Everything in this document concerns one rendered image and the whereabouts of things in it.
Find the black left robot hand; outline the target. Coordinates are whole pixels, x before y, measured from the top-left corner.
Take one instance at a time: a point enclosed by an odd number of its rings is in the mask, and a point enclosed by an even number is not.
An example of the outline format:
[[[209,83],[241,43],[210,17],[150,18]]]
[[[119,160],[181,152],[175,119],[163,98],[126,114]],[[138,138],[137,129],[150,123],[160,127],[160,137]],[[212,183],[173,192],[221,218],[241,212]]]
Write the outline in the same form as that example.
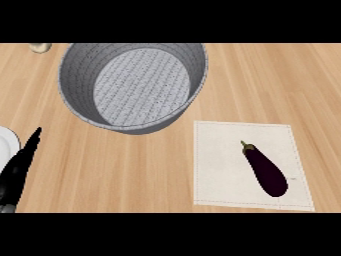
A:
[[[17,211],[27,174],[41,143],[41,134],[42,128],[38,128],[0,173],[0,213],[14,213]]]

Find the grey wicker basket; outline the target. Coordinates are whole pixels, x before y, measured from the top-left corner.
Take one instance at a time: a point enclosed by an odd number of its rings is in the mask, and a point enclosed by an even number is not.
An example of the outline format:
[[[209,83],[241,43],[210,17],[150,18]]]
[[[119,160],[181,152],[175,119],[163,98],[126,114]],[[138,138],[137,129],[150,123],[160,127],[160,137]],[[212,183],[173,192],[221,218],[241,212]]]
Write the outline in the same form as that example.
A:
[[[142,135],[179,119],[207,73],[201,43],[73,43],[60,65],[58,88],[85,122]]]

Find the white cloth placemat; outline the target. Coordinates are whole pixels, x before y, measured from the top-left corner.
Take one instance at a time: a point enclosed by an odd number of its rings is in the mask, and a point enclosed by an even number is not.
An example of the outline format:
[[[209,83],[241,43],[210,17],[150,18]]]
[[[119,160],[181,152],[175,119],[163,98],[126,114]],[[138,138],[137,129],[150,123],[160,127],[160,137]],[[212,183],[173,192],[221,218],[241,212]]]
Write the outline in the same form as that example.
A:
[[[272,160],[289,183],[281,197],[261,187],[241,142]],[[194,203],[244,208],[314,211],[314,199],[292,126],[194,122]]]

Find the dark purple eggplant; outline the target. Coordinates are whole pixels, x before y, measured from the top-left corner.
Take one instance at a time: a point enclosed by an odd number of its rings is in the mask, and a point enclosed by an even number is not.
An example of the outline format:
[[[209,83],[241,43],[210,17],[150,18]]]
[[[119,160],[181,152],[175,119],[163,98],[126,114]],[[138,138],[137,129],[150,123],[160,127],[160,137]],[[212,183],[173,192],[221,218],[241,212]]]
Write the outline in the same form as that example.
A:
[[[272,197],[281,197],[289,190],[289,183],[283,171],[259,148],[246,142],[243,154],[252,166],[262,189]]]

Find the small beige object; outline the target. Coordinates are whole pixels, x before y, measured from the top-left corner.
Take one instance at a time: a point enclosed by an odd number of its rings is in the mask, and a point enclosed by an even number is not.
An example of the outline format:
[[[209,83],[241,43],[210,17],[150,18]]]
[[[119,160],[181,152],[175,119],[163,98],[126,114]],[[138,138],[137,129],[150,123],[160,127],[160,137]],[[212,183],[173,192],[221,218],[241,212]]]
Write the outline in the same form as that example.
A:
[[[30,49],[35,53],[46,53],[51,50],[52,44],[51,43],[30,43]]]

